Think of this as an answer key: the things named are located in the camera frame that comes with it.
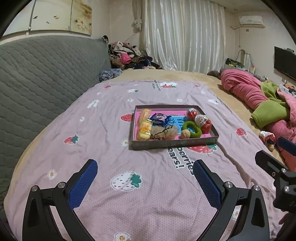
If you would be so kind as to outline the person's right hand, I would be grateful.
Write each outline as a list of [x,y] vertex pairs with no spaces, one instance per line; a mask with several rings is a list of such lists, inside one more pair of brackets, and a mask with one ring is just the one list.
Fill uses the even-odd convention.
[[284,231],[291,232],[295,229],[295,213],[287,213],[284,217],[279,221],[279,224],[282,225],[281,229]]

